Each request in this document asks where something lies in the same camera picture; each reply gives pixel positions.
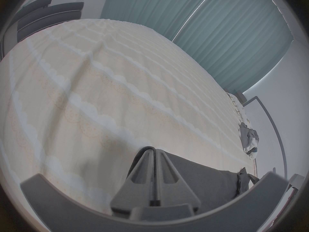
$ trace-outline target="curtain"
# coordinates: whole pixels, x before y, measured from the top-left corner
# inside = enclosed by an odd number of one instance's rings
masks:
[[[172,41],[203,1],[106,0],[101,18],[145,25]],[[265,76],[292,40],[272,0],[205,0],[173,42],[235,93]]]

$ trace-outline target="teal curtain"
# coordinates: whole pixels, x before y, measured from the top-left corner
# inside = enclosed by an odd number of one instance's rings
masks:
[[[172,41],[202,2],[106,0],[101,18],[145,25]],[[173,42],[234,93],[265,76],[292,40],[272,0],[205,0]]]

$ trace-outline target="beige bed sheet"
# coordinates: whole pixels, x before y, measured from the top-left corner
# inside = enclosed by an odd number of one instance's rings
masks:
[[[212,168],[254,173],[238,116],[216,81],[145,26],[85,19],[44,29],[0,63],[0,166],[19,183],[42,173],[96,211],[151,145]]]

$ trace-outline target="pillow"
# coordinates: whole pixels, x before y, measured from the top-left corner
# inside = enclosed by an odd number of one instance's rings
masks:
[[[244,107],[242,106],[242,104],[239,102],[239,100],[237,99],[237,97],[235,95],[232,95],[230,93],[227,93],[227,95],[230,97],[230,99],[232,100],[233,102],[233,105],[235,107],[235,110],[239,116],[239,121],[241,124],[242,122],[245,123],[245,125],[249,128],[249,129],[252,129],[252,126],[251,126],[251,123],[249,121],[249,119],[247,118],[247,115],[245,113],[245,109]]]

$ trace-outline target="white headboard panel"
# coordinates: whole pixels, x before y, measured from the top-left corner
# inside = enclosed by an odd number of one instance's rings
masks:
[[[267,172],[275,170],[276,174],[287,178],[284,148],[268,111],[258,97],[245,103],[244,108],[252,128],[259,135],[257,177],[261,178]]]

